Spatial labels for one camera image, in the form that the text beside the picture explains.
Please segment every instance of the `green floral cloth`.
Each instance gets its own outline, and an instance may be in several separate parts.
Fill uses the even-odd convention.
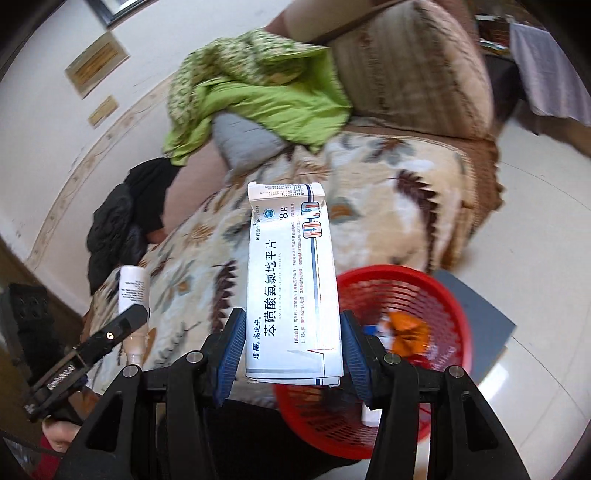
[[[284,139],[319,150],[340,131],[350,103],[328,47],[253,30],[191,53],[173,79],[164,146],[174,165],[205,143],[212,115],[228,109]]]

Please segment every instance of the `red plastic basket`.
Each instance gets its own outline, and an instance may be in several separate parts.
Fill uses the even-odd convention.
[[[396,265],[373,265],[337,278],[341,311],[353,310],[361,325],[375,325],[384,314],[407,312],[430,325],[425,356],[434,370],[472,366],[472,335],[460,304],[437,280]],[[361,403],[334,412],[322,403],[322,388],[275,385],[280,412],[290,428],[310,445],[331,455],[370,458],[377,428],[361,423]],[[429,434],[430,406],[419,410],[418,440]]]

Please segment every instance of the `tile floor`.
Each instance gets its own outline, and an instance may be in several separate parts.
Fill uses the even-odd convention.
[[[591,419],[591,158],[514,119],[499,139],[505,205],[454,272],[517,325],[480,388],[532,480],[550,480]],[[419,445],[423,480],[428,440]],[[357,480],[368,462],[322,480]]]

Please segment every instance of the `picture frame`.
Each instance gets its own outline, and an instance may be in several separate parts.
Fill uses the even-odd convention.
[[[155,0],[86,0],[107,28],[113,27]]]

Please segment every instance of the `sofa cushion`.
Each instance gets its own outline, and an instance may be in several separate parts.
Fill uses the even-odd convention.
[[[323,44],[401,1],[294,0],[265,30],[292,40]]]
[[[330,46],[358,115],[433,135],[487,136],[493,101],[482,55],[434,2],[394,5]]]
[[[228,173],[226,161],[214,141],[209,141],[187,159],[187,165],[166,191],[162,223],[167,233],[173,231],[201,204],[224,186]]]
[[[231,177],[257,168],[289,145],[262,125],[226,111],[213,117],[212,137],[232,169]]]

